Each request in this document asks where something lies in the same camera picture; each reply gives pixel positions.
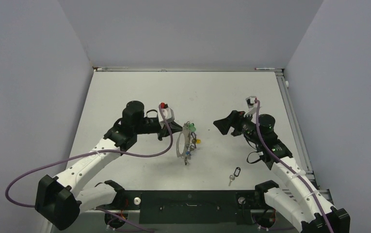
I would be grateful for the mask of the green key tag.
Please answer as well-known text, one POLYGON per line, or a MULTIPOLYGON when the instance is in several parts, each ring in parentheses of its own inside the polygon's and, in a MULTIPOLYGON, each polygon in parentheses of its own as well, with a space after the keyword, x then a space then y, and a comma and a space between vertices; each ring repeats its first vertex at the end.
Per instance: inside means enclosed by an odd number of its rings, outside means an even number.
POLYGON ((194 125, 193 123, 191 123, 191 124, 188 125, 188 129, 189 129, 191 132, 193 132, 193 133, 196 131, 196 127, 195 127, 195 125, 194 125))

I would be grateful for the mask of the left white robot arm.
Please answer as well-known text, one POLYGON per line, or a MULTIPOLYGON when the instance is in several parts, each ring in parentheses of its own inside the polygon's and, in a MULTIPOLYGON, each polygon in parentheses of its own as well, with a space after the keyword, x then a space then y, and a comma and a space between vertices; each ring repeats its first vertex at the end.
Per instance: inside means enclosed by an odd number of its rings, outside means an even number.
POLYGON ((89 189, 84 187, 112 161, 122 155, 135 156, 128 150, 139 135, 155 133, 159 141, 168 136, 169 146, 172 146, 173 134, 182 131, 182 127, 175 123, 174 111, 168 104, 159 103, 155 112, 156 117, 148 117, 142 102, 128 102, 121 118, 90 152, 79 156, 68 169, 53 177, 46 175, 39 181, 35 210, 62 231, 87 210, 102 205, 120 208, 124 189, 116 182, 105 181, 89 189))

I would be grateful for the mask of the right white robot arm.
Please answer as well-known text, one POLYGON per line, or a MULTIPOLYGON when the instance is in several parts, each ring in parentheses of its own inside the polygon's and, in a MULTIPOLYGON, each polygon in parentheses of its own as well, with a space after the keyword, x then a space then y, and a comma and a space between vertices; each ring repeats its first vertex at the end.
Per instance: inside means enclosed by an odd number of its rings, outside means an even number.
POLYGON ((273 181, 255 186, 254 203, 277 210, 300 233, 348 233, 351 217, 328 201, 307 178, 291 151, 274 132, 275 118, 257 114, 253 121, 243 111, 233 110, 227 117, 213 122, 221 134, 242 135, 256 145, 260 159, 291 192, 288 196, 273 181))

